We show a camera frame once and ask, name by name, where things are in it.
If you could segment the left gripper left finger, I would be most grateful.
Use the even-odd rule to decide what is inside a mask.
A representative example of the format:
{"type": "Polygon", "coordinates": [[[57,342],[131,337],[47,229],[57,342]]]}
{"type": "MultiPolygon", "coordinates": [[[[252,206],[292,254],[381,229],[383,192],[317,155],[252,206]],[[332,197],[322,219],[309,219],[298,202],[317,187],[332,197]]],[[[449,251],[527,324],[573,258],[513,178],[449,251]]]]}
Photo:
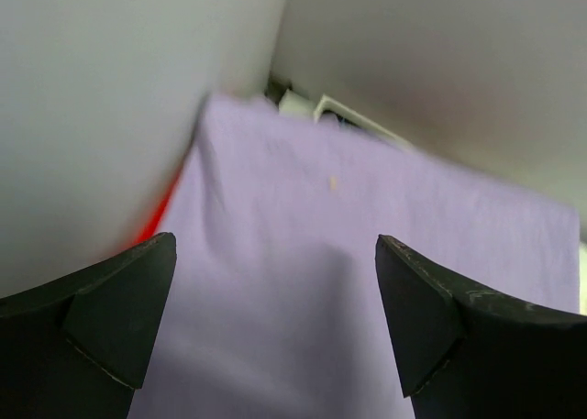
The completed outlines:
{"type": "Polygon", "coordinates": [[[4,418],[125,418],[143,386],[176,265],[158,235],[1,301],[4,418]]]}

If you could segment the purple t-shirt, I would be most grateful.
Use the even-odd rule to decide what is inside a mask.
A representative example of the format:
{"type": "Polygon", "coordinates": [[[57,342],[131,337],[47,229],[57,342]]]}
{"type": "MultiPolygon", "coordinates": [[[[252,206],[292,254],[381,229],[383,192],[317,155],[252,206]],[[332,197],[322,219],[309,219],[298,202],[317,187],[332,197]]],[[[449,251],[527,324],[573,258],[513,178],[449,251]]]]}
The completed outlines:
{"type": "Polygon", "coordinates": [[[177,264],[133,418],[410,418],[379,235],[496,290],[579,308],[578,213],[262,101],[208,99],[160,230],[177,264]]]}

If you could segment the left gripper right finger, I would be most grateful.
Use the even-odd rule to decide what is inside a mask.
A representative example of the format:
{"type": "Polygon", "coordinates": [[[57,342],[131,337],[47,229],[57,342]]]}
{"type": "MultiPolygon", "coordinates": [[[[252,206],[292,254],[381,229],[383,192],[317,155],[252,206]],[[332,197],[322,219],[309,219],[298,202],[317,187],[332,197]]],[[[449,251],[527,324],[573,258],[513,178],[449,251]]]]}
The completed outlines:
{"type": "Polygon", "coordinates": [[[586,319],[496,291],[381,236],[376,273],[418,418],[583,418],[586,319]]]}

